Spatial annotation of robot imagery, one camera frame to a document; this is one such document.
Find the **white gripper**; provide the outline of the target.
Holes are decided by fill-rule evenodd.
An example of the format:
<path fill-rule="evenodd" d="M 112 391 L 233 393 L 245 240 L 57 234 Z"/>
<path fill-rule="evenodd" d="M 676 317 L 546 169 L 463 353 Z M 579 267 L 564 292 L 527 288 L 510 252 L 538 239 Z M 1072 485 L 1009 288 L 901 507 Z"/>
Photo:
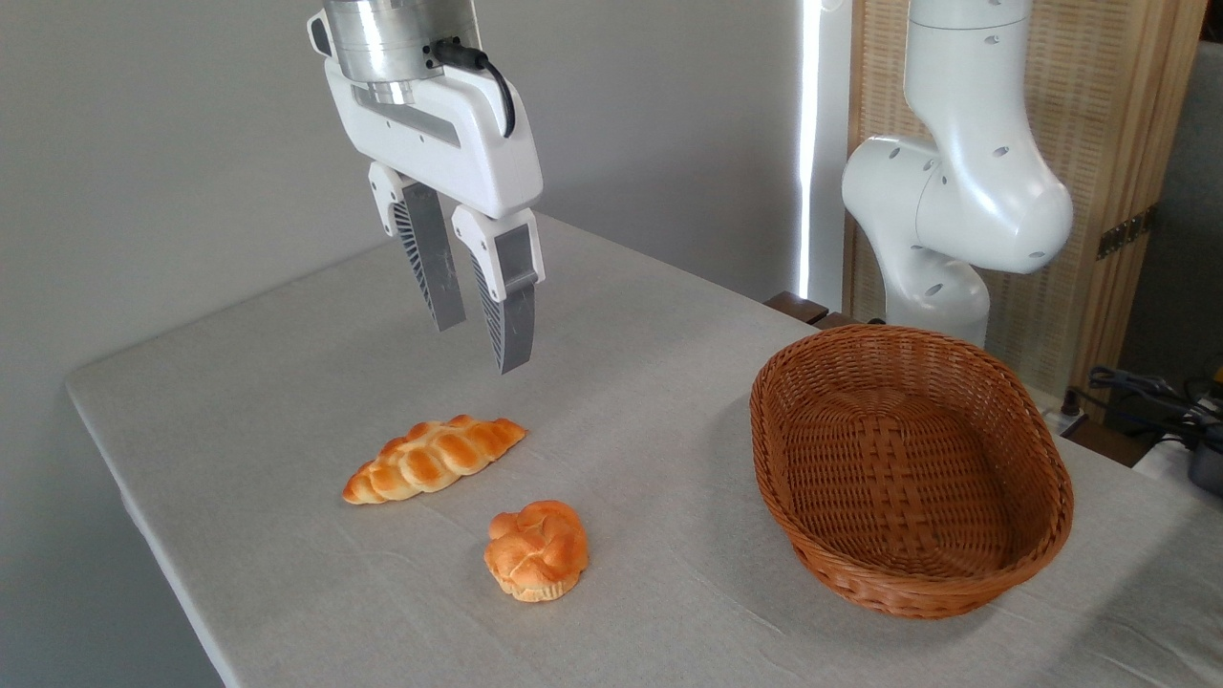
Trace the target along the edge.
<path fill-rule="evenodd" d="M 415 100 L 401 105 L 375 103 L 335 57 L 324 70 L 346 134 L 373 160 L 368 180 L 382 226 L 401 240 L 437 330 L 464 321 L 438 189 L 468 205 L 454 210 L 454 230 L 471 255 L 498 370 L 523 365 L 545 266 L 536 215 L 523 209 L 539 200 L 543 178 L 517 90 L 510 90 L 516 123 L 506 137 L 501 90 L 489 75 L 445 67 L 412 82 Z"/>

